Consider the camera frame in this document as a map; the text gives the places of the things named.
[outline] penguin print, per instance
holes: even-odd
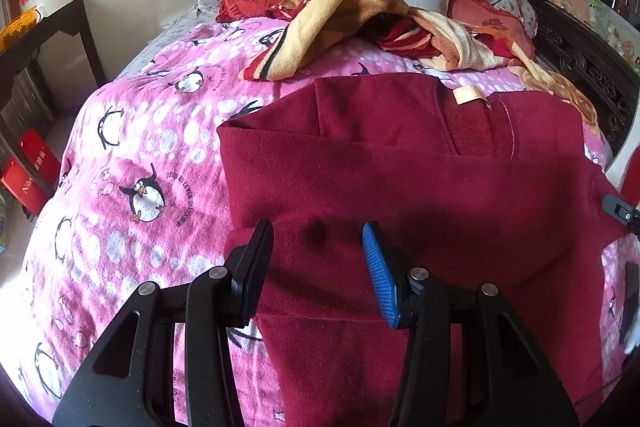
[[[616,318],[616,289],[611,288],[613,290],[613,297],[609,299],[609,315],[611,315],[614,319]]]
[[[102,142],[102,147],[107,150],[107,146],[116,147],[120,145],[120,128],[124,110],[113,110],[113,106],[108,108],[98,122],[98,136]]]
[[[249,114],[249,113],[251,113],[253,111],[257,111],[258,109],[260,109],[262,107],[259,104],[256,105],[257,103],[258,103],[257,100],[252,100],[247,105],[245,105],[240,111],[238,111],[237,113],[231,115],[229,117],[229,120],[234,120],[235,118],[240,118],[241,116]]]
[[[356,73],[351,73],[350,76],[365,76],[369,74],[369,70],[361,62],[358,62],[358,65],[362,68],[361,71],[357,71]]]
[[[146,76],[167,76],[171,73],[171,70],[158,70],[158,71],[149,71]]]
[[[120,191],[129,197],[129,206],[134,223],[143,221],[149,223],[155,220],[164,211],[164,194],[162,188],[156,182],[156,168],[151,164],[151,176],[140,178],[133,188],[120,187]]]
[[[140,70],[140,73],[146,73],[146,71],[151,66],[155,66],[155,64],[156,64],[156,60],[154,58],[152,58],[146,66],[142,66],[142,69]]]
[[[42,343],[38,343],[33,356],[33,364],[40,378],[42,388],[51,396],[60,399],[60,378],[58,377],[58,365],[53,357],[42,350]]]
[[[66,254],[71,250],[71,219],[66,216],[58,223],[56,236],[53,240],[53,248],[56,253],[56,259],[60,263],[64,263]]]
[[[263,46],[271,46],[283,31],[284,31],[284,28],[279,28],[276,31],[269,33],[268,35],[260,37],[258,39],[258,42]]]
[[[203,82],[204,77],[202,76],[202,73],[198,71],[198,68],[195,68],[187,76],[172,85],[175,87],[175,94],[192,93],[199,90]]]
[[[60,183],[58,183],[58,188],[62,187],[62,185],[66,182],[67,177],[69,176],[69,172],[71,172],[71,162],[69,158],[65,159],[66,162],[66,171],[62,172],[62,176],[60,176]]]

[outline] dark red sweatshirt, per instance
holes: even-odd
[[[360,243],[370,220],[444,281],[497,285],[572,400],[601,385],[600,253],[624,230],[600,202],[614,189],[584,157],[571,105],[542,92],[489,102],[456,105],[422,74],[326,78],[218,128],[228,246],[260,218],[274,226],[257,319],[287,427],[388,422],[406,334],[378,310]]]

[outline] blue gripper pad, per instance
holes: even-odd
[[[369,268],[373,290],[378,299],[380,313],[389,323],[389,327],[395,330],[400,322],[398,292],[391,272],[385,263],[376,234],[369,223],[362,227],[362,249]]]

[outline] pink bedsheet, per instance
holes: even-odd
[[[230,229],[215,132],[222,121],[320,76],[420,71],[449,87],[476,84],[486,94],[522,89],[506,68],[440,73],[357,38],[286,82],[239,81],[248,58],[283,26],[263,18],[196,26],[139,74],[104,86],[84,104],[63,157],[60,188],[38,219],[21,275],[26,320],[15,332],[24,336],[18,377],[44,418],[51,419],[74,372],[139,283],[182,284],[222,263]],[[604,165],[601,140],[587,130],[585,140],[586,154]],[[618,267],[619,250],[607,249],[606,266]],[[606,291],[620,296],[618,272],[607,268]],[[602,322],[606,375],[616,370],[609,362],[610,332],[622,315],[610,312],[610,297],[605,293]],[[251,324],[229,336],[245,422],[280,425],[278,382],[259,331]],[[178,328],[176,419],[186,423],[183,363],[184,328]]]

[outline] clothing tag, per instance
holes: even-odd
[[[487,107],[491,107],[489,101],[484,97],[484,94],[482,94],[482,92],[476,86],[457,87],[453,90],[453,96],[455,97],[456,103],[458,105],[480,98],[484,100],[484,103],[486,103]]]

